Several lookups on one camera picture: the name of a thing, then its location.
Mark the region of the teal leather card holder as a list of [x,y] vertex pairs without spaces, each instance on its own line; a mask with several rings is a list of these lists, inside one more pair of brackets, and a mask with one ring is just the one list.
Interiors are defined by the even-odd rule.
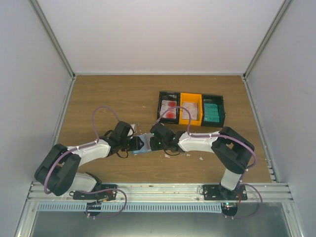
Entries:
[[149,153],[151,152],[151,146],[150,146],[150,138],[153,137],[151,133],[144,133],[141,135],[137,135],[136,137],[139,137],[141,142],[144,144],[141,149],[132,151],[131,153],[133,155],[143,154],[143,153]]

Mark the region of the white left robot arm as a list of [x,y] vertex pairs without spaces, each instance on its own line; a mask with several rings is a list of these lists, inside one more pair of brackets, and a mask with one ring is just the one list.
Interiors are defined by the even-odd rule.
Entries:
[[61,196],[69,191],[83,191],[90,199],[102,193],[98,178],[89,173],[78,173],[78,168],[99,158],[142,149],[144,142],[134,136],[134,126],[120,121],[93,142],[66,147],[54,145],[35,171],[34,178],[44,185],[46,194]]

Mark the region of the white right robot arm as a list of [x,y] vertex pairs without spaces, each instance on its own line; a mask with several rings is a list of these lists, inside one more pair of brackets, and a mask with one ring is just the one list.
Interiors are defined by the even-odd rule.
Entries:
[[200,151],[213,153],[225,167],[220,181],[219,196],[230,200],[236,195],[246,170],[257,163],[254,146],[230,127],[223,127],[212,133],[172,132],[162,123],[156,123],[150,130],[152,151],[185,153]]

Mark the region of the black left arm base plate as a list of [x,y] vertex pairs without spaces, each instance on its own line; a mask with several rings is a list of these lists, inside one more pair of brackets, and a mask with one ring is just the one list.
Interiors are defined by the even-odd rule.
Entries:
[[116,199],[116,188],[118,186],[115,184],[101,184],[97,185],[91,192],[101,191],[106,189],[106,191],[99,193],[82,193],[80,191],[71,191],[70,196],[74,200],[85,200],[87,201],[86,213],[90,217],[96,217],[101,212],[101,204],[104,201],[112,201]]

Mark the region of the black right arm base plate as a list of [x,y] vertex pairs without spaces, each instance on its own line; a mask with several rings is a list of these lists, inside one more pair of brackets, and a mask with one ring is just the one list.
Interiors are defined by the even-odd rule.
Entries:
[[245,186],[239,186],[230,191],[221,184],[208,184],[202,185],[199,192],[204,200],[220,202],[222,214],[227,217],[234,217],[241,202],[248,200]]

